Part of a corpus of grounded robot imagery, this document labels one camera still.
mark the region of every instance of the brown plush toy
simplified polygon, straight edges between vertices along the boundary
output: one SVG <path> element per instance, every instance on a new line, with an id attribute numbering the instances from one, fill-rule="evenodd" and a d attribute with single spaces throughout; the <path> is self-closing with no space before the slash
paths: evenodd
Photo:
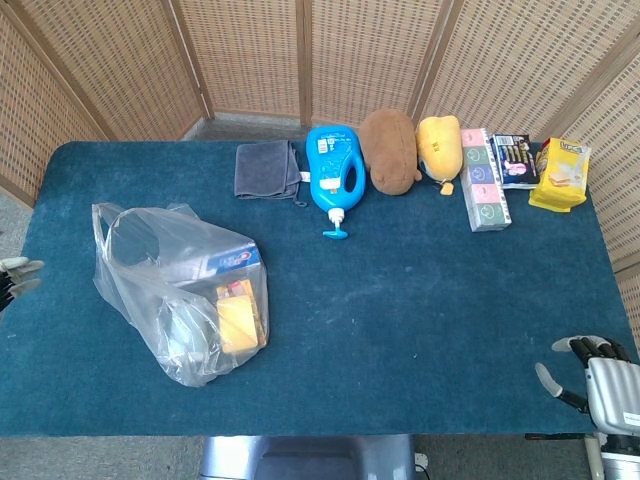
<path id="1" fill-rule="evenodd" d="M 358 138 L 371 181 L 382 193 L 402 195 L 422 179 L 413 124 L 400 110 L 383 108 L 369 114 Z"/>

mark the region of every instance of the woven panel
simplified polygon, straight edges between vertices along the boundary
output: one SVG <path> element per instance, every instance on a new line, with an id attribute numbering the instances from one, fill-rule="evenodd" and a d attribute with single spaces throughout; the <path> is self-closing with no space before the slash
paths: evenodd
<path id="1" fill-rule="evenodd" d="M 119 139 L 176 139 L 200 118 L 159 1 L 22 3 Z"/>
<path id="2" fill-rule="evenodd" d="M 423 116 L 535 136 L 637 9 L 637 0 L 466 1 Z"/>
<path id="3" fill-rule="evenodd" d="M 640 353 L 640 276 L 624 280 L 618 286 L 629 317 L 631 332 Z"/>
<path id="4" fill-rule="evenodd" d="M 640 55 L 566 132 L 593 147 L 589 186 L 613 262 L 640 252 Z"/>
<path id="5" fill-rule="evenodd" d="M 313 2 L 313 116 L 358 125 L 406 110 L 440 1 Z"/>
<path id="6" fill-rule="evenodd" d="M 182 0 L 216 110 L 298 116 L 294 0 Z"/>
<path id="7" fill-rule="evenodd" d="M 102 139 L 0 14 L 0 176 L 33 204 L 47 162 L 70 140 Z"/>

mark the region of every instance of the stuffed animal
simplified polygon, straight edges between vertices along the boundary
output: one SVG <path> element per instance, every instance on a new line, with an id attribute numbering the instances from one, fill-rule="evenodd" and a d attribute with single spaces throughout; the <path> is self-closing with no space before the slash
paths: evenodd
<path id="1" fill-rule="evenodd" d="M 442 185 L 440 193 L 451 195 L 451 180 L 462 168 L 460 122 L 453 115 L 427 117 L 418 124 L 416 141 L 420 165 L 427 175 Z"/>
<path id="2" fill-rule="evenodd" d="M 369 114 L 358 130 L 364 163 L 373 185 L 387 195 L 402 195 L 422 179 L 411 119 L 400 110 Z"/>

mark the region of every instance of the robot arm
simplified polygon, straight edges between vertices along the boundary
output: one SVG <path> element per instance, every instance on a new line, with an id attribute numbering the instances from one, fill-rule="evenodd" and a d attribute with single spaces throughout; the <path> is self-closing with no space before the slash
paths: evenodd
<path id="1" fill-rule="evenodd" d="M 40 285 L 39 278 L 29 278 L 44 266 L 40 260 L 29 261 L 27 257 L 0 260 L 0 312 L 16 297 Z"/>
<path id="2" fill-rule="evenodd" d="M 540 383 L 555 398 L 588 413 L 604 439 L 602 460 L 607 479 L 640 479 L 640 365 L 619 343 L 593 335 L 555 342 L 556 352 L 573 352 L 584 368 L 587 398 L 558 384 L 536 364 Z"/>

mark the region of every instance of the yellow bag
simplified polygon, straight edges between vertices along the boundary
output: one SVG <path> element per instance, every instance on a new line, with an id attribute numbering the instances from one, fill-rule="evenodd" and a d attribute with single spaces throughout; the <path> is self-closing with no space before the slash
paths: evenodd
<path id="1" fill-rule="evenodd" d="M 460 123 L 453 115 L 427 117 L 416 133 L 418 157 L 422 168 L 442 185 L 440 193 L 451 195 L 455 178 L 462 168 Z"/>
<path id="2" fill-rule="evenodd" d="M 529 205 L 554 212 L 570 212 L 587 199 L 587 171 L 591 148 L 550 138 L 536 157 L 540 183 L 529 194 Z"/>

